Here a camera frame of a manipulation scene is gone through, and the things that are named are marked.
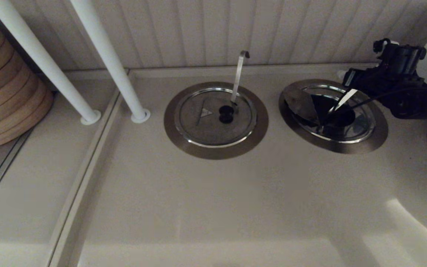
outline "black cable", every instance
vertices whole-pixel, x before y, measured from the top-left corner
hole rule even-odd
[[[381,94],[379,96],[374,96],[374,97],[369,98],[369,99],[367,99],[365,101],[362,101],[362,102],[358,103],[357,105],[353,105],[350,108],[337,110],[337,111],[331,113],[330,115],[332,115],[332,114],[335,114],[335,115],[342,114],[342,113],[345,113],[347,111],[354,110],[355,108],[358,108],[360,106],[366,105],[366,104],[368,104],[368,103],[370,103],[370,102],[372,102],[374,100],[377,100],[378,98],[383,98],[385,96],[393,95],[395,93],[402,93],[402,92],[406,92],[406,91],[427,91],[427,88],[406,88],[406,89],[401,89],[401,90],[397,90],[397,91],[391,91],[391,92],[388,92],[388,93],[383,93],[383,94]]]

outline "beadboard panel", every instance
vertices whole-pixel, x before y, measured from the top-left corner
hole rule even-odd
[[[104,68],[69,0],[13,0],[64,70]],[[427,42],[427,0],[93,0],[128,68],[370,62]]]

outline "robotic arm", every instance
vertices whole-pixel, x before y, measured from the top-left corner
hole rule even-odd
[[[349,69],[342,84],[377,99],[397,118],[427,119],[427,84],[416,73],[426,49],[383,39],[374,42],[373,51],[381,52],[381,63],[366,70]]]

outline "circular metal trim ring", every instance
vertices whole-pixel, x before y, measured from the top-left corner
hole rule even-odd
[[[305,83],[315,83],[315,84],[325,84],[332,86],[342,86],[340,83],[336,83],[328,80],[321,79],[311,79],[305,80]],[[364,154],[368,152],[372,152],[380,147],[386,140],[388,136],[388,124],[385,119],[385,116],[381,112],[381,110],[374,104],[368,103],[367,106],[373,112],[375,117],[376,125],[373,131],[373,134],[362,142],[352,143],[352,144],[344,144],[338,142],[331,142],[322,138],[319,138],[315,135],[312,135],[310,132],[307,132],[301,125],[299,125],[296,120],[292,117],[292,111],[288,108],[286,101],[283,96],[283,92],[279,97],[279,111],[281,116],[283,117],[286,124],[299,136],[301,136],[307,142],[327,149],[332,152],[342,153],[342,154]]]
[[[307,79],[307,80],[294,82],[294,83],[286,86],[283,89],[283,96],[287,96],[288,92],[290,92],[290,91],[295,91],[295,90],[307,91],[309,89],[313,89],[313,90],[314,89],[320,89],[320,90],[331,91],[334,93],[339,93],[340,94],[339,96],[341,96],[341,94],[345,93],[347,90],[344,86],[342,86],[342,84],[336,83],[334,81],[321,80],[321,79]],[[325,95],[322,93],[317,93],[317,94],[311,93],[311,94],[316,95],[316,96],[324,96],[326,98],[334,99],[336,101],[338,101],[338,99],[339,99],[339,96]],[[357,103],[364,101],[366,99],[368,99],[368,96],[366,96],[364,93],[357,92],[357,93],[355,93],[355,95],[351,99],[349,99],[349,101],[357,104]],[[370,123],[369,128],[366,130],[365,133],[363,133],[361,135],[357,135],[354,137],[344,137],[344,139],[342,139],[342,140],[336,140],[336,139],[333,139],[332,137],[327,137],[325,135],[319,135],[318,133],[312,132],[312,129],[308,130],[308,127],[301,125],[301,123],[299,121],[297,121],[297,122],[307,132],[309,132],[312,135],[315,135],[318,138],[327,140],[329,142],[339,142],[339,143],[343,143],[343,144],[354,144],[354,143],[362,142],[362,141],[368,139],[370,136],[372,136],[373,132],[375,130],[375,127],[376,127],[375,115],[374,115],[374,113],[376,113],[376,112],[374,112],[370,108],[369,105],[363,105],[361,107],[358,107],[355,109],[355,111],[356,111],[356,113],[359,112],[360,115],[363,115],[367,118],[367,121]]]
[[[249,134],[248,138],[246,138],[242,142],[228,147],[202,147],[189,142],[176,128],[174,117],[175,110],[179,101],[181,101],[183,98],[202,89],[232,89],[233,86],[234,85],[232,83],[224,82],[199,83],[184,89],[169,102],[164,113],[164,127],[166,130],[166,134],[168,135],[169,139],[171,139],[171,141],[176,145],[176,147],[179,147],[179,149],[190,155],[203,159],[228,159],[242,155],[256,147],[257,144],[259,144],[259,142],[265,136],[266,131],[268,130],[268,111],[266,110],[266,107],[263,102],[254,93],[241,86],[238,87],[238,93],[247,97],[253,103],[256,109],[256,126]]]
[[[212,91],[226,92],[226,93],[230,93],[230,94],[232,94],[232,92],[233,92],[233,90],[230,90],[227,88],[210,87],[210,88],[201,89],[200,91],[196,91],[192,94],[186,95],[178,103],[185,103],[185,101],[187,101],[189,98],[193,98],[195,96],[201,95],[202,93],[207,93],[207,92],[212,92]],[[218,145],[202,144],[199,140],[192,137],[188,132],[186,132],[184,129],[181,128],[181,122],[180,122],[180,118],[178,116],[175,116],[175,118],[174,118],[174,123],[176,125],[176,128],[178,129],[179,132],[181,132],[181,134],[186,139],[188,139],[188,142],[191,142],[192,144],[196,144],[198,146],[209,147],[209,148],[222,148],[222,147],[229,147],[232,145],[236,145],[239,142],[243,142],[249,135],[251,135],[251,133],[253,132],[253,129],[256,127],[256,116],[257,116],[257,114],[256,114],[255,105],[253,104],[253,102],[251,102],[251,100],[249,100],[249,98],[247,96],[245,96],[244,94],[240,95],[239,93],[237,93],[237,96],[238,96],[237,99],[243,99],[248,104],[248,106],[251,108],[251,117],[254,118],[254,123],[250,123],[247,130],[244,132],[245,135],[241,135],[241,136],[235,138],[233,142],[228,143],[228,144],[218,144]],[[174,114],[180,113],[181,108],[182,108],[182,105],[178,105],[176,107],[176,110],[174,110]]]

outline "white pipe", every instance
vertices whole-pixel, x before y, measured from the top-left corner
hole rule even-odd
[[[90,125],[97,122],[101,113],[90,108],[9,0],[0,0],[0,20],[68,102],[82,115],[82,123]]]
[[[120,58],[110,42],[108,34],[98,18],[95,8],[91,0],[70,0],[78,17],[80,18],[85,30],[90,36],[95,48],[100,54],[109,73],[112,75],[120,93],[122,93],[129,109],[133,113],[132,121],[135,123],[143,123],[149,119],[149,110],[144,109],[139,102],[134,88],[125,73]]]

